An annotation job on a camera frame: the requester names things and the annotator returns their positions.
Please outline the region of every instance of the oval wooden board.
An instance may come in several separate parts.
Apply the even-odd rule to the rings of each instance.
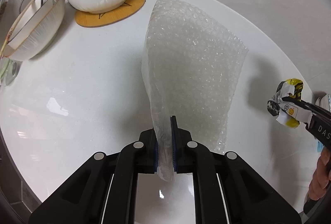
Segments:
[[[83,27],[99,27],[123,20],[136,13],[146,0],[125,0],[118,8],[101,14],[76,11],[75,21]]]

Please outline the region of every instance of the white table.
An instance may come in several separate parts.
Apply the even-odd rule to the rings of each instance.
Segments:
[[[301,74],[270,38],[227,6],[182,1],[213,16],[249,48],[229,112],[226,150],[236,151],[301,211],[317,142],[303,126],[281,126],[266,109],[279,82],[303,79]],[[93,153],[118,152],[152,127],[141,55],[155,2],[146,0],[133,16],[101,28],[77,25],[67,5],[54,44],[24,62],[15,81],[1,88],[3,138],[41,201]],[[311,101],[307,84],[302,98]],[[157,175],[138,179],[138,223],[195,223],[191,175],[177,175],[174,183]]]

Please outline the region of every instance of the bubble wrap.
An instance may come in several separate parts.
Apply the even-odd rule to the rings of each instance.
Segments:
[[[210,150],[223,151],[227,113],[248,50],[199,8],[158,0],[145,40],[142,75],[159,149],[158,174],[174,176],[170,116]]]

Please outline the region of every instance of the finger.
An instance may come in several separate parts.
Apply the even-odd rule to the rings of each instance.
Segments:
[[[326,166],[323,164],[322,158],[318,158],[317,161],[317,180],[321,186],[322,189],[326,188],[326,186],[329,184],[329,175],[328,171],[326,170]]]
[[[317,179],[317,172],[315,171],[313,176],[312,176],[312,187],[314,189],[314,193],[319,197],[323,197],[326,193],[326,189],[323,189],[321,185],[318,182]]]
[[[326,147],[324,147],[321,152],[321,158],[324,165],[327,165],[330,160],[330,151]]]
[[[312,183],[309,184],[308,196],[310,199],[317,201],[319,197],[314,192],[314,188],[312,187]]]

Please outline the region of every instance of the orange logo on wrapper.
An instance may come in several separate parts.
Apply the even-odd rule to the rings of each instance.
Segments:
[[[293,109],[293,108],[290,108],[289,111],[288,111],[288,114],[289,114],[290,116],[292,116],[292,115],[294,114],[294,109]]]

